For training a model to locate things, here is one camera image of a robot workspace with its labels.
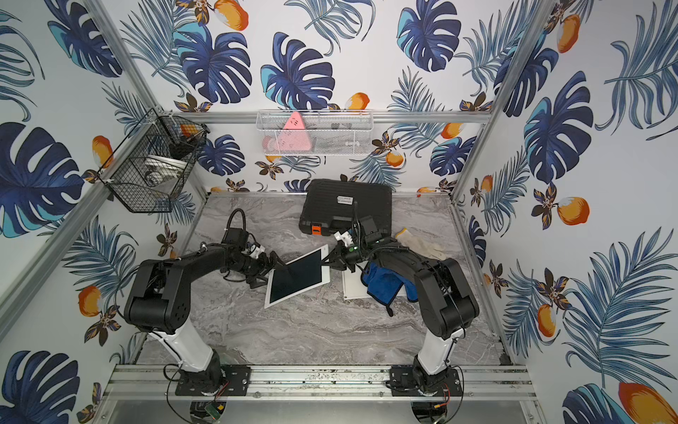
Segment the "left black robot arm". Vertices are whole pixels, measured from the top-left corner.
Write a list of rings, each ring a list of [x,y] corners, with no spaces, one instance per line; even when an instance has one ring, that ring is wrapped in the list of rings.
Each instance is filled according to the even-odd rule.
[[[125,304],[125,321],[153,336],[177,360],[177,394],[220,395],[227,377],[218,353],[191,323],[192,284],[218,271],[226,277],[235,273],[251,288],[258,288],[282,266],[277,253],[268,253],[247,230],[245,211],[237,208],[220,242],[203,243],[183,257],[139,265]]]

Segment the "white knitted glove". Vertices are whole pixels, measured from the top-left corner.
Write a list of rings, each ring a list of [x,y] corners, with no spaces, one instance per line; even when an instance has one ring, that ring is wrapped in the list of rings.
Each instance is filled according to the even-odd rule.
[[[409,249],[416,254],[420,254],[427,258],[443,261],[448,257],[441,246],[413,234],[406,228],[399,231],[399,233],[396,234],[395,239],[401,245],[409,247]]]

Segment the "blue grey microfibre cloth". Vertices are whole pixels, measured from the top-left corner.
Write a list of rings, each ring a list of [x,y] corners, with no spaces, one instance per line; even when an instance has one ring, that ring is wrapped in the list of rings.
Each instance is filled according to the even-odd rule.
[[[391,305],[402,289],[409,302],[418,302],[418,292],[413,282],[375,263],[367,264],[361,272],[360,281],[367,288],[367,294],[383,305],[390,317],[394,315]]]

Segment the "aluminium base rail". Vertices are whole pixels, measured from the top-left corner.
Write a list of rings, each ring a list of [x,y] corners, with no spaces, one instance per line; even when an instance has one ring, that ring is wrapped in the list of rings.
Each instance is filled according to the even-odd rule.
[[[247,401],[535,401],[525,367],[455,367],[438,389],[418,389],[409,366],[230,366],[222,399]],[[214,399],[196,389],[177,388],[173,369],[118,366],[103,394],[116,400]]]

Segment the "pink triangular card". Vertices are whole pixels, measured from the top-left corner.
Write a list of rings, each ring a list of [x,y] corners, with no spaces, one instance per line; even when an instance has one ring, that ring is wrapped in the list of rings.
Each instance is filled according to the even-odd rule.
[[[301,153],[311,151],[313,142],[305,127],[300,112],[294,111],[286,121],[284,128],[271,142],[271,149],[280,153]]]

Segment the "black plastic tool case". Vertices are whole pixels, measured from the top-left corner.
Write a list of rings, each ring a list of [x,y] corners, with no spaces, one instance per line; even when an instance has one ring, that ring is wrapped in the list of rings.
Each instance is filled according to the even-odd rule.
[[[392,194],[387,185],[314,179],[307,187],[298,228],[308,235],[331,236],[349,231],[354,217],[372,217],[380,233],[390,235]]]

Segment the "white mesh wall basket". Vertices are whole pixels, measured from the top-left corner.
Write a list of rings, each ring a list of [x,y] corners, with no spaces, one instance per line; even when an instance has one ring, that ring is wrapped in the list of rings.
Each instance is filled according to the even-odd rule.
[[[362,155],[372,150],[374,115],[371,111],[324,110],[298,111],[313,142],[308,152],[280,153],[271,142],[294,111],[259,111],[256,128],[262,135],[262,150],[267,155]]]

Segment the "white drawing tablet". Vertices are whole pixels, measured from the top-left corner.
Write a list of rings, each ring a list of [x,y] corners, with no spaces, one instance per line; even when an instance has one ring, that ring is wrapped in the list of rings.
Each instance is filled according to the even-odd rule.
[[[345,300],[367,299],[370,297],[367,287],[362,283],[360,269],[356,269],[355,272],[345,270],[342,273],[342,281]]]
[[[268,276],[264,307],[273,307],[301,293],[329,284],[330,268],[323,262],[328,253],[328,245],[324,245],[273,269]]]

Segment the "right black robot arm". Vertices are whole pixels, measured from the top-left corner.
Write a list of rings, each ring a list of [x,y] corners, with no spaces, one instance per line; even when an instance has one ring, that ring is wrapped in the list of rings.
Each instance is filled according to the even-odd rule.
[[[337,245],[322,260],[333,270],[360,270],[367,294],[392,316],[391,304],[404,289],[418,304],[427,333],[410,366],[394,366],[385,386],[394,396],[442,396],[462,393],[461,373],[450,363],[458,341],[480,314],[459,263],[426,257],[379,232],[370,216],[358,217],[352,205],[351,229],[337,233]]]

